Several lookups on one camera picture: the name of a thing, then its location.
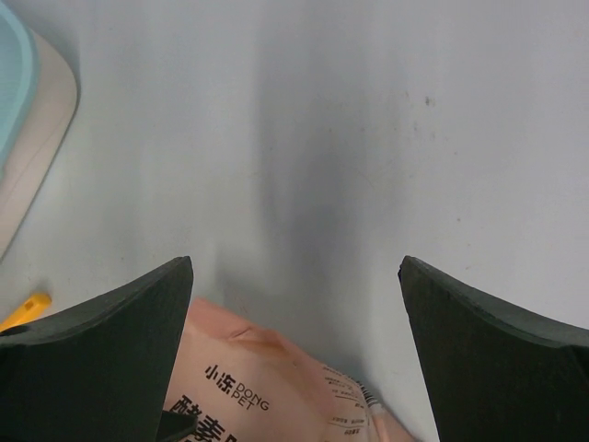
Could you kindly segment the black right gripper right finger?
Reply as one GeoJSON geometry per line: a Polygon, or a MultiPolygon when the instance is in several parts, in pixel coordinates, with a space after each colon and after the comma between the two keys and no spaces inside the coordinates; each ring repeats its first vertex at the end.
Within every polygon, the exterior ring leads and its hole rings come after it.
{"type": "Polygon", "coordinates": [[[440,440],[587,440],[586,329],[411,256],[398,279],[440,440]]]}

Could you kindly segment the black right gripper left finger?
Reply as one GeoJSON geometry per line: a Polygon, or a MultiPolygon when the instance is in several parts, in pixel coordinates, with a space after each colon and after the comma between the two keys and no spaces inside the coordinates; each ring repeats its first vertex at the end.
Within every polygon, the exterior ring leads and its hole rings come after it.
{"type": "Polygon", "coordinates": [[[127,285],[1,334],[5,441],[178,441],[164,402],[192,290],[173,259],[127,285]]]}

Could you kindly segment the yellow plastic litter scoop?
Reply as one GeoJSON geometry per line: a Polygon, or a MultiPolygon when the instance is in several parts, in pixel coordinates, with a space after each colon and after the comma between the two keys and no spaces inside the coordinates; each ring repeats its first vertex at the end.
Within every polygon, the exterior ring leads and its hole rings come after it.
{"type": "Polygon", "coordinates": [[[32,294],[1,323],[1,331],[37,320],[51,304],[52,298],[47,293],[32,294]]]}

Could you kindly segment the pink cat litter bag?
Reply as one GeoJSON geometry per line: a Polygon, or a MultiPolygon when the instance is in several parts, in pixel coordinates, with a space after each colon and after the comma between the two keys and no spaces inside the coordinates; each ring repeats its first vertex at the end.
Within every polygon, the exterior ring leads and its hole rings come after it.
{"type": "Polygon", "coordinates": [[[411,441],[371,393],[205,299],[187,314],[165,400],[196,418],[189,441],[411,441]]]}

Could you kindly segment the teal and beige litter box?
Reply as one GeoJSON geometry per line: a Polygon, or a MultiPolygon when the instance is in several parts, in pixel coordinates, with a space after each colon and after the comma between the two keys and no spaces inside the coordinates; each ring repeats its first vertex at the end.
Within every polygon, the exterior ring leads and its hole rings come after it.
{"type": "Polygon", "coordinates": [[[1,253],[13,242],[78,102],[70,65],[1,4],[1,253]]]}

